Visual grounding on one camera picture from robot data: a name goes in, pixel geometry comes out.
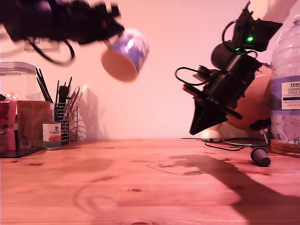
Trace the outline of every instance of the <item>plastic water bottle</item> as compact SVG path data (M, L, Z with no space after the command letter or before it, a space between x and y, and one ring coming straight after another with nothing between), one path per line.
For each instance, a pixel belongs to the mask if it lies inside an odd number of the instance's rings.
M282 32L271 69L272 134L278 141L300 144L300 14Z

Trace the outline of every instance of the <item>bottle label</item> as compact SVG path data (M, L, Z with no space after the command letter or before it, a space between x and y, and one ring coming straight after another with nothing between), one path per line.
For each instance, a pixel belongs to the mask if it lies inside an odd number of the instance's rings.
M284 115L299 114L300 75L276 78L271 84L271 110Z
M281 108L300 109L300 81L281 84Z

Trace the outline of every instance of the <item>brown cardboard box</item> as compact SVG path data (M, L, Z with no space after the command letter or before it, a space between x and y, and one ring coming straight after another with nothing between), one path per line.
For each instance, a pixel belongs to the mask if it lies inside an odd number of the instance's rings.
M50 102L17 101L19 149L43 149L43 123L50 122Z

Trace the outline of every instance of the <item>electrical outlet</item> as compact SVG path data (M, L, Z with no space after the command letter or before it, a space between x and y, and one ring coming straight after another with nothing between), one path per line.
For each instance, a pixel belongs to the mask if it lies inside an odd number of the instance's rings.
M60 51L60 43L57 41L52 41L48 38L36 38L34 42L45 53L58 53ZM24 44L24 50L28 53L36 52L28 41Z

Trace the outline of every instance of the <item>container lid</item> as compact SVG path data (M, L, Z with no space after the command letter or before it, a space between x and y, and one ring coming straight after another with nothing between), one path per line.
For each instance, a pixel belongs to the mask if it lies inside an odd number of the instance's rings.
M9 75L16 73L36 74L36 67L26 62L1 62L0 75Z
M294 16L294 22L296 22L296 21L298 21L298 20L300 20L300 14Z

